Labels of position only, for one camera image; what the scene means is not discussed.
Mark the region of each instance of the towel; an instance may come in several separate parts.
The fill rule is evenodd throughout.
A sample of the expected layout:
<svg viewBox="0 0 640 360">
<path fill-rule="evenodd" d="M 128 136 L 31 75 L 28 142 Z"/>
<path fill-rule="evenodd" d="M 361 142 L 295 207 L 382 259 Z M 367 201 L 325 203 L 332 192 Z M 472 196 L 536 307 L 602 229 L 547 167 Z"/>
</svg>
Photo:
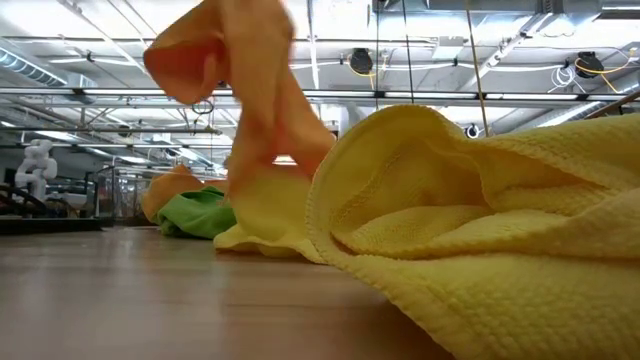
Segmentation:
<svg viewBox="0 0 640 360">
<path fill-rule="evenodd" d="M 324 263 L 305 236 L 305 201 L 311 186 L 297 166 L 263 166 L 232 198 L 238 224 L 214 239 L 219 250 L 266 256 L 303 256 Z"/>
<path fill-rule="evenodd" d="M 142 196 L 141 206 L 147 220 L 156 223 L 156 214 L 174 196 L 187 191 L 198 191 L 204 187 L 191 171 L 180 164 L 169 173 L 151 180 L 149 188 Z"/>
<path fill-rule="evenodd" d="M 153 79 L 182 103 L 209 97 L 221 80 L 232 86 L 242 103 L 228 161 L 232 202 L 277 155 L 290 155 L 310 181 L 335 141 L 289 69 L 292 39 L 278 0 L 205 0 L 144 54 Z"/>
<path fill-rule="evenodd" d="M 637 358 L 638 139 L 638 115 L 471 140 L 388 108 L 319 167 L 308 238 L 459 360 Z"/>
<path fill-rule="evenodd" d="M 162 235 L 213 239 L 236 224 L 224 193 L 213 186 L 174 196 L 156 215 Z"/>
</svg>

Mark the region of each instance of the wooden floor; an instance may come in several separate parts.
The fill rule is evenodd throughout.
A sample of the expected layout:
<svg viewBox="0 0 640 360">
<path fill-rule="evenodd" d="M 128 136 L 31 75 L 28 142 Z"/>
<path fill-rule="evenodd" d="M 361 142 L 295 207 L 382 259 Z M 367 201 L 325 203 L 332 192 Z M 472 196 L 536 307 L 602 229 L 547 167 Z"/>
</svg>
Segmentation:
<svg viewBox="0 0 640 360">
<path fill-rule="evenodd" d="M 0 237 L 0 359 L 449 359 L 328 266 L 153 229 Z"/>
</svg>

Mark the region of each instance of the fluorescent light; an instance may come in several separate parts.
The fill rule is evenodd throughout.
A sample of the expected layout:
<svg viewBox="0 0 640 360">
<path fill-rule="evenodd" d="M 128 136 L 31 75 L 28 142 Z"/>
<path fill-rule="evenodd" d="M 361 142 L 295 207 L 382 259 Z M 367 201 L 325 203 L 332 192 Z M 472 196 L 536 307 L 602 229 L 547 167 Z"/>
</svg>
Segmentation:
<svg viewBox="0 0 640 360">
<path fill-rule="evenodd" d="M 189 145 L 191 149 L 231 150 L 231 145 Z"/>
<path fill-rule="evenodd" d="M 487 94 L 487 100 L 575 100 L 576 94 Z"/>
<path fill-rule="evenodd" d="M 36 131 L 36 134 L 44 135 L 46 137 L 50 137 L 52 139 L 58 139 L 62 141 L 77 141 L 77 138 L 66 132 L 59 131 Z"/>
<path fill-rule="evenodd" d="M 213 90 L 213 96 L 231 96 L 233 95 L 233 90 Z"/>
<path fill-rule="evenodd" d="M 101 63 L 105 63 L 105 64 L 122 65 L 122 66 L 135 66 L 134 64 L 132 64 L 132 63 L 130 63 L 128 61 L 123 61 L 123 60 L 101 59 L 101 58 L 93 58 L 93 60 L 95 60 L 96 62 L 101 62 Z"/>
<path fill-rule="evenodd" d="M 98 150 L 98 149 L 91 149 L 91 148 L 89 148 L 89 149 L 87 149 L 87 150 L 89 150 L 89 151 L 91 151 L 92 153 L 97 154 L 97 155 L 102 155 L 102 156 L 111 157 L 111 154 L 106 153 L 106 152 L 104 152 L 104 151 L 102 151 L 102 150 Z"/>
<path fill-rule="evenodd" d="M 617 101 L 624 98 L 624 95 L 589 95 L 587 100 L 597 101 Z"/>
<path fill-rule="evenodd" d="M 90 148 L 125 148 L 126 144 L 78 144 L 79 147 Z"/>
<path fill-rule="evenodd" d="M 555 125 L 560 125 L 562 123 L 564 123 L 565 121 L 569 120 L 570 118 L 580 114 L 581 112 L 587 111 L 591 108 L 594 108 L 598 105 L 602 104 L 601 102 L 592 102 L 590 104 L 586 104 L 584 106 L 580 106 L 579 108 L 566 112 L 556 118 L 547 120 L 545 122 L 543 122 L 542 124 L 538 125 L 538 127 L 546 127 L 546 126 L 555 126 Z"/>
<path fill-rule="evenodd" d="M 373 97 L 373 91 L 323 91 L 306 90 L 304 95 L 308 97 Z"/>
<path fill-rule="evenodd" d="M 602 10 L 640 10 L 640 6 L 603 6 Z"/>
<path fill-rule="evenodd" d="M 4 95 L 73 95 L 73 90 L 65 88 L 0 88 Z"/>
<path fill-rule="evenodd" d="M 180 149 L 178 150 L 178 152 L 180 153 L 180 155 L 186 157 L 189 160 L 193 160 L 196 161 L 198 159 L 200 159 L 200 156 L 198 156 L 198 154 L 196 154 L 195 152 L 189 150 L 189 149 Z"/>
<path fill-rule="evenodd" d="M 22 143 L 22 146 L 31 146 L 31 143 Z M 51 144 L 52 147 L 72 147 L 75 144 L 69 144 L 69 143 L 53 143 Z"/>
<path fill-rule="evenodd" d="M 143 148 L 143 149 L 177 149 L 181 148 L 182 145 L 173 145 L 173 144 L 134 144 L 134 148 Z"/>
<path fill-rule="evenodd" d="M 166 96 L 161 89 L 84 89 L 87 95 L 146 95 L 146 96 Z"/>
<path fill-rule="evenodd" d="M 388 91 L 385 97 L 388 98 L 411 98 L 410 91 Z M 475 93 L 456 93 L 456 92 L 414 92 L 413 97 L 416 99 L 475 99 Z"/>
<path fill-rule="evenodd" d="M 78 62 L 85 62 L 87 59 L 85 58 L 73 58 L 73 59 L 55 59 L 49 60 L 50 64 L 73 64 Z"/>
<path fill-rule="evenodd" d="M 134 164 L 146 164 L 149 162 L 149 160 L 147 159 L 139 158 L 136 156 L 118 156 L 118 157 L 124 161 L 134 163 Z"/>
</svg>

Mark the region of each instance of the green cloth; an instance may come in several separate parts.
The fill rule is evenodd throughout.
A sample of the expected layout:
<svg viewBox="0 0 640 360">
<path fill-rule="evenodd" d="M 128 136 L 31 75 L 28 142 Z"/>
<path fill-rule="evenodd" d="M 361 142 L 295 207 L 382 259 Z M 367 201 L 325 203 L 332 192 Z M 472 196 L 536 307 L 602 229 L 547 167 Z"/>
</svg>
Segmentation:
<svg viewBox="0 0 640 360">
<path fill-rule="evenodd" d="M 236 224 L 233 209 L 221 205 L 224 193 L 213 186 L 174 196 L 156 214 L 165 236 L 213 239 Z"/>
</svg>

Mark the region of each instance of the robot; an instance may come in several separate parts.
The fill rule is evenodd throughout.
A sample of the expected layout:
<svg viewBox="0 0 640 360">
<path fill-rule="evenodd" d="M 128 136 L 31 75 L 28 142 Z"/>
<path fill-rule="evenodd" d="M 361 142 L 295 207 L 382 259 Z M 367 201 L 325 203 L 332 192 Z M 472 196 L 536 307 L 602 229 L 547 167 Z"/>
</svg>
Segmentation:
<svg viewBox="0 0 640 360">
<path fill-rule="evenodd" d="M 24 150 L 25 159 L 16 171 L 16 187 L 32 184 L 31 195 L 40 201 L 45 201 L 47 180 L 55 179 L 58 175 L 58 163 L 49 158 L 52 147 L 53 143 L 49 140 L 32 140 Z"/>
</svg>

